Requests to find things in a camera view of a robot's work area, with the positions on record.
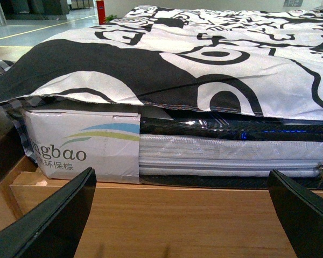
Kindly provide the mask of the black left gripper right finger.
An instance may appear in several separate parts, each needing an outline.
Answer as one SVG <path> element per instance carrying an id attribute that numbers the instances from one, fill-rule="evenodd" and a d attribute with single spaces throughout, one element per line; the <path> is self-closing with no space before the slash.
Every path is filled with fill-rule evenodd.
<path id="1" fill-rule="evenodd" d="M 323 257 L 323 198 L 275 169 L 267 186 L 296 256 Z"/>

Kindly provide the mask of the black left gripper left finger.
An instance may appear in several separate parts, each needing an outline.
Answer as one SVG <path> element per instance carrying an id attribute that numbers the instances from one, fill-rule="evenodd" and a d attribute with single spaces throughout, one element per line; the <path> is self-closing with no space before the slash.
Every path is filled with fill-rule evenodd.
<path id="1" fill-rule="evenodd" d="M 74 257 L 96 188 L 91 167 L 0 231 L 0 257 Z"/>

